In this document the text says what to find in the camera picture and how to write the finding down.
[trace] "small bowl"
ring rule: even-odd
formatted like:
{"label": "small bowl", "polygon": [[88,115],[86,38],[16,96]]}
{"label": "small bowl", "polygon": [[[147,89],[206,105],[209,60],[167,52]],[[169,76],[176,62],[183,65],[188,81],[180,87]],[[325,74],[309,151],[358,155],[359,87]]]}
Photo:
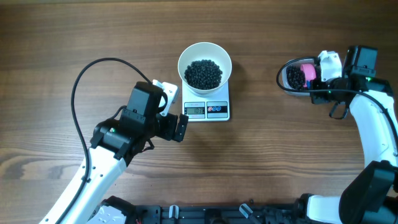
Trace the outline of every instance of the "small bowl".
{"label": "small bowl", "polygon": [[[305,64],[305,63],[314,64],[314,63],[313,63],[313,59],[304,59],[304,60],[299,60],[299,61],[297,61],[297,62],[294,62],[294,63],[290,64],[289,66],[296,66],[296,67],[299,67],[299,66],[301,66],[302,64]],[[293,90],[293,88],[289,85],[289,83],[288,83],[288,81],[287,81],[287,73],[286,73],[286,70],[287,70],[287,67],[285,67],[285,68],[282,70],[282,81],[283,81],[284,87],[285,87],[285,88],[290,88],[290,89]],[[310,93],[297,93],[297,92],[291,92],[291,91],[286,91],[286,90],[285,90],[285,92],[286,92],[287,94],[289,94],[289,95],[292,95],[292,96],[310,96]]]}
{"label": "small bowl", "polygon": [[[187,80],[184,78],[184,73],[188,65],[191,65],[192,62],[197,60],[212,60],[214,63],[220,66],[220,70],[223,73],[221,74],[221,82],[218,87],[210,90],[199,90],[187,83]],[[209,42],[200,42],[189,46],[182,52],[180,59],[178,60],[178,74],[180,74],[182,81],[187,84],[189,89],[195,93],[203,95],[219,90],[228,81],[229,77],[231,76],[231,72],[232,61],[228,53],[219,45]]]}

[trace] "scale display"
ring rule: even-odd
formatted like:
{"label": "scale display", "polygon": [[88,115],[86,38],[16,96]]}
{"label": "scale display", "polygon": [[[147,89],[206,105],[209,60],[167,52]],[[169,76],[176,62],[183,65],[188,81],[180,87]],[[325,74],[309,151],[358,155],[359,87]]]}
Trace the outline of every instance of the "scale display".
{"label": "scale display", "polygon": [[182,111],[192,121],[229,120],[228,82],[212,95],[196,95],[183,83]]}

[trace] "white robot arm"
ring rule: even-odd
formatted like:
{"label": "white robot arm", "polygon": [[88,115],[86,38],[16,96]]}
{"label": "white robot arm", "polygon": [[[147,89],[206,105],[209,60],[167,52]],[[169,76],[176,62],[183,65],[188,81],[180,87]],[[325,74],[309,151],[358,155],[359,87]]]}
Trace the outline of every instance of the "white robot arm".
{"label": "white robot arm", "polygon": [[[142,74],[133,65],[118,58],[102,58],[90,63],[79,74],[72,91],[74,115],[74,94],[81,75],[95,63],[108,60],[122,62]],[[171,104],[178,98],[178,87],[157,80],[150,83],[144,75],[142,76],[147,82],[137,82],[127,106],[120,107],[113,117],[95,127],[88,157],[83,160],[71,182],[40,223],[86,223],[106,191],[126,170],[132,158],[138,153],[154,148],[150,141],[152,137],[177,142],[183,140],[188,117],[181,114],[177,124],[178,116],[169,113]],[[120,120],[115,120],[120,111]],[[73,118],[79,132],[76,117]],[[91,219],[90,223],[124,223],[126,216],[120,211],[108,212],[111,213],[112,215],[105,215],[103,218]]]}
{"label": "white robot arm", "polygon": [[[398,127],[394,113],[394,99],[385,93],[369,90],[364,92],[379,101],[390,114],[395,127]],[[397,167],[396,142],[386,116],[370,99],[356,95],[349,105],[349,110],[358,125],[364,151],[365,167],[372,161],[389,161]],[[308,199],[307,217],[324,223],[340,224],[340,197],[313,195]]]}

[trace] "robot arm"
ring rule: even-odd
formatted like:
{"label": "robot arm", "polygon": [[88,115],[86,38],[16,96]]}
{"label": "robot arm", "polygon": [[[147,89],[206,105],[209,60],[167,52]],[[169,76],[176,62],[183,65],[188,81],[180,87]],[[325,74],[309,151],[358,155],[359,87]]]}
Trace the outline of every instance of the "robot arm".
{"label": "robot arm", "polygon": [[[137,82],[129,103],[122,109],[120,120],[110,118],[95,127],[90,140],[90,167],[85,167],[84,159],[71,182],[40,223],[86,223],[132,158],[154,148],[150,138],[158,136],[168,141],[182,141],[188,118],[181,114],[177,124],[178,117],[168,113],[177,96],[178,87],[173,84],[157,80],[154,80],[153,85]],[[144,149],[146,142],[149,142],[150,147]],[[86,169],[89,169],[90,174],[83,190],[65,217],[58,222],[78,191]],[[125,218],[121,214],[114,217],[117,221]]]}
{"label": "robot arm", "polygon": [[[321,78],[311,81],[311,90],[315,90],[310,94],[313,103],[336,101],[335,107],[345,104],[346,112],[348,109],[351,111],[361,136],[366,168],[341,197],[311,195],[306,198],[306,216],[310,220],[322,223],[394,223],[398,218],[397,200],[386,197],[398,177],[398,125],[391,88],[387,81],[374,77],[376,55],[376,49],[352,47],[348,51],[342,74],[334,73],[331,76],[327,70],[326,74],[322,72]],[[316,92],[323,89],[331,91]],[[354,90],[359,93],[334,90]]]}

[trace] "white bowl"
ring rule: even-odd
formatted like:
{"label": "white bowl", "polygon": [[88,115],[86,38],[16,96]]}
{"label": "white bowl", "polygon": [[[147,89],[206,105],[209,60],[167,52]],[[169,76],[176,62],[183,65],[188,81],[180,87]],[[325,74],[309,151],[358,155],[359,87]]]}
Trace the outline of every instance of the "white bowl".
{"label": "white bowl", "polygon": [[[188,65],[191,65],[192,62],[197,60],[212,60],[220,66],[220,70],[223,73],[221,74],[221,83],[218,87],[210,90],[199,90],[187,83],[187,80],[184,78],[184,73]],[[228,81],[231,76],[231,72],[232,61],[228,53],[219,45],[209,42],[200,42],[189,46],[182,52],[180,59],[178,60],[178,74],[180,74],[180,78],[185,84],[187,84],[189,89],[199,94],[208,94],[219,90]]]}

